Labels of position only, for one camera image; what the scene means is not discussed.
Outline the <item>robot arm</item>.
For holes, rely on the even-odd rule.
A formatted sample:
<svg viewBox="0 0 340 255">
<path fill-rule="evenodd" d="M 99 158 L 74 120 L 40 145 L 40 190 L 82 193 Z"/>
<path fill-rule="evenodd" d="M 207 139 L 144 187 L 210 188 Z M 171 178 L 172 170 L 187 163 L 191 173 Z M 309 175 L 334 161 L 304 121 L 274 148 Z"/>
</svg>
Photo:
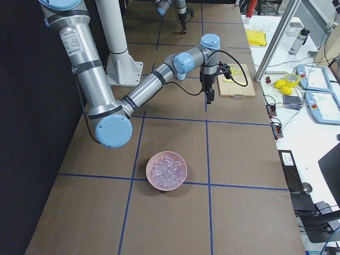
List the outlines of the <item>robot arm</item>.
<svg viewBox="0 0 340 255">
<path fill-rule="evenodd" d="M 169 55 L 142 79 L 143 63 L 129 53 L 118 1 L 96 1 L 100 21 L 109 48 L 106 66 L 99 57 L 84 1 L 40 1 L 48 27 L 58 30 L 72 64 L 72 73 L 89 104 L 88 117 L 97 141 L 119 148 L 132 137 L 130 116 L 151 99 L 171 78 L 184 79 L 201 69 L 202 86 L 211 92 L 217 74 L 220 37 L 213 33 L 201 37 L 199 45 Z"/>
<path fill-rule="evenodd" d="M 151 1 L 156 7 L 157 12 L 164 16 L 173 5 L 176 6 L 177 19 L 181 24 L 182 34 L 186 34 L 186 16 L 188 8 L 185 0 L 152 0 Z"/>
</svg>

